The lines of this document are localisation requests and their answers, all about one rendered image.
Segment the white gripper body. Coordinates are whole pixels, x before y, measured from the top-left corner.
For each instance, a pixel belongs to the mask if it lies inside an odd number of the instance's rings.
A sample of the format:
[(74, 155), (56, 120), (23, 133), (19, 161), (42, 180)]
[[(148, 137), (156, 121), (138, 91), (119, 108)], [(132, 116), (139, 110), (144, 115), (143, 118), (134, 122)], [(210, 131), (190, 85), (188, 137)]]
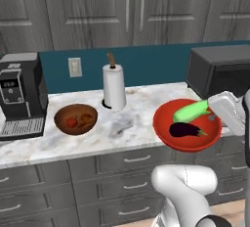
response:
[(211, 96), (207, 102), (212, 112), (234, 135), (245, 134), (245, 111), (242, 106), (242, 97), (236, 98), (230, 91), (224, 91)]

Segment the green corn cob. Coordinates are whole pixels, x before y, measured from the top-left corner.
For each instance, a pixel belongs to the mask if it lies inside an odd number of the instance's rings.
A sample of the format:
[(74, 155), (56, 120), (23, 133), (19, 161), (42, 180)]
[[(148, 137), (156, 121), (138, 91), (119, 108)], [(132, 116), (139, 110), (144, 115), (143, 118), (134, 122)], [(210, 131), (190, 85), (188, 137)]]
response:
[(173, 115), (173, 120), (175, 122), (190, 123), (198, 117), (209, 113), (208, 102), (202, 100), (177, 110)]

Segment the dark purple eggplant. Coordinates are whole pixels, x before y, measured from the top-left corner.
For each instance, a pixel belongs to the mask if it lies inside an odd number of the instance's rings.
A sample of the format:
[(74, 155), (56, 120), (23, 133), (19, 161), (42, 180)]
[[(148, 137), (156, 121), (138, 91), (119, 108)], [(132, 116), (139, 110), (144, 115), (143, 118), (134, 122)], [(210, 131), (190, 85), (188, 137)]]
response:
[(201, 135), (205, 135), (205, 132), (201, 128), (185, 122), (173, 123), (169, 128), (169, 132), (173, 137), (199, 137)]

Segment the red bowl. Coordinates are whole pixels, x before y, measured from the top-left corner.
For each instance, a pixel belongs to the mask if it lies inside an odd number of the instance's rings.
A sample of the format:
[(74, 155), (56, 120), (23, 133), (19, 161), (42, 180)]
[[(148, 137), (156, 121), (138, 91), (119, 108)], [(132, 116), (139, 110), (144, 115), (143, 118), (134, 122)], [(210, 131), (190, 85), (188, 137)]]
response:
[(192, 122), (193, 125), (199, 127), (204, 132), (204, 135), (198, 137), (173, 137), (170, 134), (169, 128), (173, 123), (174, 113), (180, 108), (193, 103), (194, 100), (192, 99), (172, 100), (161, 105), (155, 111), (152, 121), (155, 134), (164, 144), (172, 149), (186, 153), (196, 153), (212, 146), (221, 137), (221, 120), (217, 116), (209, 120), (208, 114), (202, 115)]

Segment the black microwave oven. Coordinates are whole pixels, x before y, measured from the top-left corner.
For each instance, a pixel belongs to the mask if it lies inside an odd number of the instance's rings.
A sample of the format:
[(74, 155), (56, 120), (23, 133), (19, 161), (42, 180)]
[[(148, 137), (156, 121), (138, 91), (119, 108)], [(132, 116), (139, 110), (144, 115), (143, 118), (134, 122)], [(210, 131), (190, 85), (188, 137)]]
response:
[(223, 91), (243, 96), (250, 88), (250, 45), (192, 48), (186, 83), (201, 99)]

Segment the grey cupboard door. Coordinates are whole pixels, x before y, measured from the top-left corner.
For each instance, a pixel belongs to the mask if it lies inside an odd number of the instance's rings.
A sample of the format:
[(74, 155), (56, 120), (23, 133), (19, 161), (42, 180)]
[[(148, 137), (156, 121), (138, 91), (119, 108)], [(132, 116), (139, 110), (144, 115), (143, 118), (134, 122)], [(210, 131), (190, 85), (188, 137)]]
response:
[(46, 0), (56, 50), (130, 46), (133, 0), (126, 32), (126, 0)]
[(250, 40), (250, 0), (211, 0), (203, 39)]
[(0, 53), (53, 49), (46, 0), (0, 0)]
[(211, 0), (135, 0), (135, 46), (203, 41)]

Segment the brown wooden bowl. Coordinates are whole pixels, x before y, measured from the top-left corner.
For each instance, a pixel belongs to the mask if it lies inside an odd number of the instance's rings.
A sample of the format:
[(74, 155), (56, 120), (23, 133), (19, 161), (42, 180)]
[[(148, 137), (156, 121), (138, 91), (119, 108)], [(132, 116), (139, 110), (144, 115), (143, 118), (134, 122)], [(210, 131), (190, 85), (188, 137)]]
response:
[[(93, 122), (84, 127), (78, 128), (79, 117), (82, 114), (90, 114), (93, 117)], [(66, 121), (74, 117), (77, 119), (77, 125), (74, 128), (69, 128), (66, 125)], [(67, 135), (82, 135), (90, 131), (98, 120), (98, 112), (95, 108), (85, 104), (72, 104), (65, 106), (57, 111), (54, 116), (54, 123), (56, 127)]]

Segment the grey drawer front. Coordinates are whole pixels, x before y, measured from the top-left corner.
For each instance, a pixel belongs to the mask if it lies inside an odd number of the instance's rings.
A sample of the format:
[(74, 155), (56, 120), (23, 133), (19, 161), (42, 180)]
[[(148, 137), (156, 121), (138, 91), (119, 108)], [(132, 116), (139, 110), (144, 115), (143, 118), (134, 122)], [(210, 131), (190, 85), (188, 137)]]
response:
[(75, 208), (0, 221), (0, 227), (80, 227)]
[[(163, 198), (142, 195), (137, 198), (109, 201), (101, 204), (79, 206), (78, 215), (81, 227), (113, 227), (116, 225), (155, 217), (163, 205)], [(131, 215), (118, 215), (119, 211), (133, 211), (149, 206), (150, 209)]]
[(0, 169), (0, 179), (5, 177), (10, 179), (7, 182), (0, 183), (0, 190), (67, 183), (70, 181), (70, 172), (67, 161), (62, 160)]
[(200, 164), (212, 159), (234, 156), (244, 153), (244, 138), (227, 136), (220, 138), (215, 144), (197, 153), (183, 153), (175, 151), (173, 157), (177, 164)]
[(232, 177), (245, 176), (247, 177), (247, 168), (242, 170), (232, 170), (233, 166), (246, 165), (243, 155), (229, 156), (221, 159), (208, 160), (206, 166), (214, 170), (215, 175), (208, 178), (208, 181), (215, 185), (215, 181)]
[[(132, 163), (123, 161), (124, 159), (142, 158), (147, 155), (151, 155), (151, 158), (145, 161)], [(122, 172), (145, 169), (157, 164), (172, 162), (173, 159), (173, 151), (166, 146), (160, 146), (80, 159), (71, 159), (68, 163), (72, 181), (80, 182), (106, 176), (107, 174), (121, 174)]]
[(16, 210), (0, 213), (0, 219), (75, 206), (70, 183), (0, 195), (0, 208), (21, 204)]
[[(124, 185), (133, 186), (145, 182), (147, 182), (147, 186), (143, 188), (123, 189)], [(75, 182), (73, 189), (78, 206), (133, 197), (142, 193), (154, 193), (149, 170)]]
[[(247, 178), (245, 176), (232, 177), (227, 179), (221, 179), (218, 182), (216, 191), (206, 196), (209, 205), (224, 204), (233, 201), (242, 200), (246, 197)], [(244, 191), (238, 194), (218, 196), (218, 191), (221, 193), (236, 191), (240, 188), (244, 188)]]

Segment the white paper towel roll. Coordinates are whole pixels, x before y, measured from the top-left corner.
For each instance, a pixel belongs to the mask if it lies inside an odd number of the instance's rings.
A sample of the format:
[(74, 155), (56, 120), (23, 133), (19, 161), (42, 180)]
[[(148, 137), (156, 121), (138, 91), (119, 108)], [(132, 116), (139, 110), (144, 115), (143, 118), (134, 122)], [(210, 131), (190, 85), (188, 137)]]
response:
[(103, 66), (104, 104), (114, 112), (122, 111), (127, 104), (123, 67)]

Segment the brown paper towel holder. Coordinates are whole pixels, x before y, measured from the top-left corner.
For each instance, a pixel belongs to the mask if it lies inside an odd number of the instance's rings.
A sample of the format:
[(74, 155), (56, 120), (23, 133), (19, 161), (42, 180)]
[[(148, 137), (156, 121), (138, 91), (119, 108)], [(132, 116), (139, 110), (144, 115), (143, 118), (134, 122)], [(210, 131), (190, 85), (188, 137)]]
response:
[(116, 105), (114, 101), (114, 82), (117, 74), (117, 68), (115, 65), (114, 56), (111, 52), (107, 54), (108, 64), (103, 67), (103, 81), (104, 81), (104, 99), (103, 105), (116, 111)]

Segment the brown bread piece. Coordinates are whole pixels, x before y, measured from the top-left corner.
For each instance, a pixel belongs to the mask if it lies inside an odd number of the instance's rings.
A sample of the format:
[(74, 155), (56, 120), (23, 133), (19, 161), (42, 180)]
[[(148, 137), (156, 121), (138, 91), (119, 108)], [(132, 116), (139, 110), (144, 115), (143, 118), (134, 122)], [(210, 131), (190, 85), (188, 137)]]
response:
[(84, 113), (79, 117), (78, 128), (89, 125), (92, 122), (93, 122), (93, 117), (88, 113)]

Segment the red tomato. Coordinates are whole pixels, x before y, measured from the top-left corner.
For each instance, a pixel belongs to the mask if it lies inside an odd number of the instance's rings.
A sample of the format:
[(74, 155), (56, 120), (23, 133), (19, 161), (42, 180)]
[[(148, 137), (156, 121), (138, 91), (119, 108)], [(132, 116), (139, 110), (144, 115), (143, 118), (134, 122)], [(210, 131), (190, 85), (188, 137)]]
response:
[(74, 117), (70, 117), (67, 121), (66, 121), (66, 125), (69, 128), (74, 128), (77, 125), (77, 119)]

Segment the black coffee machine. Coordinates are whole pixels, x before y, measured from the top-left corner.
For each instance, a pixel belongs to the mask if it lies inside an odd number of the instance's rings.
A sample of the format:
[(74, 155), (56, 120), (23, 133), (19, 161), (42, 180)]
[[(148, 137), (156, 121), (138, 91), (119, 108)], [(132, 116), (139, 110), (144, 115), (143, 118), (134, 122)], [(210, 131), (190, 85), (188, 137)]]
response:
[(38, 53), (7, 54), (0, 60), (0, 108), (6, 117), (0, 141), (43, 135), (48, 92)]

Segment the white wall outlet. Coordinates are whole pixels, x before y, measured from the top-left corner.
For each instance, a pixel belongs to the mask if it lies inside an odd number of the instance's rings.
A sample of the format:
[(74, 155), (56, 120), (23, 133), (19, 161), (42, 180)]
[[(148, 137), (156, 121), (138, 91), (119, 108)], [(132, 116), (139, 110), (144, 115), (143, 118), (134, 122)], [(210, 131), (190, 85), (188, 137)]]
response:
[(68, 71), (70, 77), (81, 77), (82, 66), (80, 58), (69, 58), (68, 59)]

